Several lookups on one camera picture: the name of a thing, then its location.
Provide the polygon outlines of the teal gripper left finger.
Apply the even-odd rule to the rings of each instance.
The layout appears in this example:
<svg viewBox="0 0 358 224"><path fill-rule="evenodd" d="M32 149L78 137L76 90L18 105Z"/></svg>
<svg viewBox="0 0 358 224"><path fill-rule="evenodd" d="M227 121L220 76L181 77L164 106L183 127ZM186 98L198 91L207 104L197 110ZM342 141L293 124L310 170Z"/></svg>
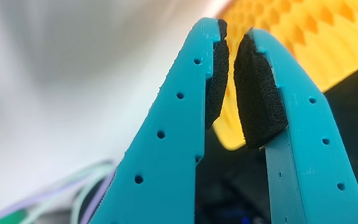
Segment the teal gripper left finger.
<svg viewBox="0 0 358 224"><path fill-rule="evenodd" d="M194 222L196 166L227 87L226 36L222 19L192 27L92 223Z"/></svg>

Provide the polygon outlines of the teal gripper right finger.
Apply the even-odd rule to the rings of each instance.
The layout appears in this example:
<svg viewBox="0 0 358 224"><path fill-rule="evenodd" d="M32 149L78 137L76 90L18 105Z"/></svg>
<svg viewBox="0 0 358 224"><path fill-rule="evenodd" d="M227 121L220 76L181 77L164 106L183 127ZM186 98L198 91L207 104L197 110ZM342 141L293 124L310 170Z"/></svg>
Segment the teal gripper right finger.
<svg viewBox="0 0 358 224"><path fill-rule="evenodd" d="M271 34L250 29L234 83L249 149L265 150L273 223L358 223L358 184L325 96Z"/></svg>

